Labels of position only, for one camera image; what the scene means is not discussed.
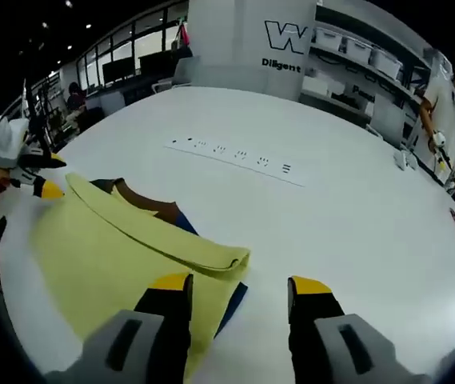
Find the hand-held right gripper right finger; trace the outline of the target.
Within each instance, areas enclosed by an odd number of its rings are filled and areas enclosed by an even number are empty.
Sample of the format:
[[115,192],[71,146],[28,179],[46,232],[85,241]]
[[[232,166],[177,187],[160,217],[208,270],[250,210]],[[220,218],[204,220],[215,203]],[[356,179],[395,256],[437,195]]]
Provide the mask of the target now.
[[289,351],[296,383],[431,383],[397,360],[394,344],[356,314],[345,314],[318,280],[288,278]]

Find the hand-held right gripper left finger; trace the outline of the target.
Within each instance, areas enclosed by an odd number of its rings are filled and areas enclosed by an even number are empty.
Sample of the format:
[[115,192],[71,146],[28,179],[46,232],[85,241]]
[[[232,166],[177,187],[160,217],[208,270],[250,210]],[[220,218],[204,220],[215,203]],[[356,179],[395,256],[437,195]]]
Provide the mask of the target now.
[[120,310],[84,342],[67,370],[47,383],[183,383],[191,345],[194,276],[157,279],[133,310]]

